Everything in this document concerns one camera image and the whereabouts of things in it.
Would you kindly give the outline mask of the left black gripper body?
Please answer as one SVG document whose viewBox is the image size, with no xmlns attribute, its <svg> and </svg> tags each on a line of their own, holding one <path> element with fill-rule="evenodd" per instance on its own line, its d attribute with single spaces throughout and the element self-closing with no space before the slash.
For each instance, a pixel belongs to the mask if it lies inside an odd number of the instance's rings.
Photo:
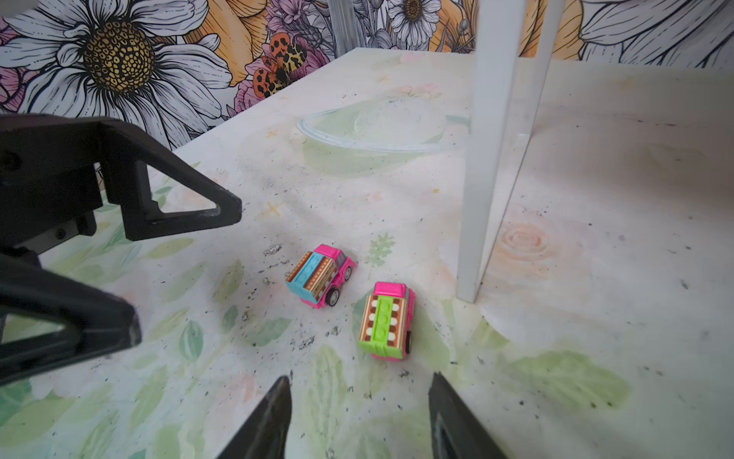
<svg viewBox="0 0 734 459">
<path fill-rule="evenodd" d="M 1 118 L 1 252 L 43 254 L 97 231 L 97 120 Z"/>
</svg>

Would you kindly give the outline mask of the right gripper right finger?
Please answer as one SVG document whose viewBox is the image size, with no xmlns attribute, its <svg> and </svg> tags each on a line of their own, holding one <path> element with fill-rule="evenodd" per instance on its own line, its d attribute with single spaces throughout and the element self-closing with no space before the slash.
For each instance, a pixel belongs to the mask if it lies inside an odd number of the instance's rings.
<svg viewBox="0 0 734 459">
<path fill-rule="evenodd" d="M 428 400 L 435 459 L 508 458 L 439 372 L 433 374 Z"/>
</svg>

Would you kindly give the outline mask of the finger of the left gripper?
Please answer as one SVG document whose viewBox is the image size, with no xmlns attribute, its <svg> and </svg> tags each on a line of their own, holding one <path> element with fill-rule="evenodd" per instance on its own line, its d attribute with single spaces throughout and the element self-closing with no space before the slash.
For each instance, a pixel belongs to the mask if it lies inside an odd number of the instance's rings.
<svg viewBox="0 0 734 459">
<path fill-rule="evenodd" d="M 136 309 L 117 296 L 1 256 L 1 330 L 8 319 L 33 319 L 53 330 L 2 340 L 1 384 L 120 352 L 139 345 Z"/>
<path fill-rule="evenodd" d="M 139 126 L 112 118 L 99 118 L 97 122 L 106 199 L 120 207 L 128 240 L 212 230 L 241 221 L 243 202 L 239 197 L 187 164 Z M 152 171 L 170 189 L 188 189 L 210 206 L 165 212 L 159 203 L 162 193 L 151 187 Z"/>
</svg>

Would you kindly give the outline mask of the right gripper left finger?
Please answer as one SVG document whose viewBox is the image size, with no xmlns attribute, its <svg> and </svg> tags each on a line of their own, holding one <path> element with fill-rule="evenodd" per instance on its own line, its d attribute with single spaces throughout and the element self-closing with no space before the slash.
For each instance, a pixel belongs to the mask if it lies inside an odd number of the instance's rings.
<svg viewBox="0 0 734 459">
<path fill-rule="evenodd" d="M 291 382 L 288 376 L 281 376 L 217 458 L 283 459 L 291 421 Z"/>
</svg>

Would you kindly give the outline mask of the pink green toy truck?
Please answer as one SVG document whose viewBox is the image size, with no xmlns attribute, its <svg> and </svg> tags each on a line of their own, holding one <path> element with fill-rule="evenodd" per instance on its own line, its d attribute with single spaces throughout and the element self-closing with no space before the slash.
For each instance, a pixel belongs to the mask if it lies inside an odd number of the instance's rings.
<svg viewBox="0 0 734 459">
<path fill-rule="evenodd" d="M 377 282 L 367 296 L 359 329 L 359 349 L 375 359 L 403 361 L 411 351 L 416 294 L 406 284 Z"/>
</svg>

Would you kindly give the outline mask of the pink teal toy truck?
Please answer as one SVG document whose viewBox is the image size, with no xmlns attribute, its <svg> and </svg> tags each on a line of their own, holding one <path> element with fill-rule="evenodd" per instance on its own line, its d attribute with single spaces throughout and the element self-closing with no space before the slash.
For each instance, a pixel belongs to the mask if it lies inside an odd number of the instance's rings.
<svg viewBox="0 0 734 459">
<path fill-rule="evenodd" d="M 286 277 L 288 289 L 313 309 L 338 303 L 340 289 L 353 275 L 357 263 L 335 247 L 322 244 L 305 256 Z"/>
</svg>

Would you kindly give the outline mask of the left aluminium corner post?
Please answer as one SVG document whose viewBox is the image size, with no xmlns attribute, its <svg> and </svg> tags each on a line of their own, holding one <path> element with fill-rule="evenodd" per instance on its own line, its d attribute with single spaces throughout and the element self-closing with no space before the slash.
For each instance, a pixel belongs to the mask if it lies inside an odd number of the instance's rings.
<svg viewBox="0 0 734 459">
<path fill-rule="evenodd" d="M 366 42 L 357 19 L 352 0 L 329 0 L 336 57 L 341 57 L 357 48 L 365 48 Z"/>
</svg>

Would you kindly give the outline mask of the wooden two-tier shelf white frame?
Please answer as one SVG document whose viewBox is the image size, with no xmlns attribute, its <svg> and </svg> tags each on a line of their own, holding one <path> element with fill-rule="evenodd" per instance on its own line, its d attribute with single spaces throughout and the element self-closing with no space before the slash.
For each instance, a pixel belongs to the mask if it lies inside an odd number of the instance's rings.
<svg viewBox="0 0 734 459">
<path fill-rule="evenodd" d="M 513 124 L 510 103 L 526 4 L 485 2 L 480 8 L 457 267 L 456 296 L 462 301 L 475 302 L 481 289 L 508 200 L 533 136 L 564 10 L 562 1 L 547 4 L 531 76 L 524 90 L 526 105 Z"/>
</svg>

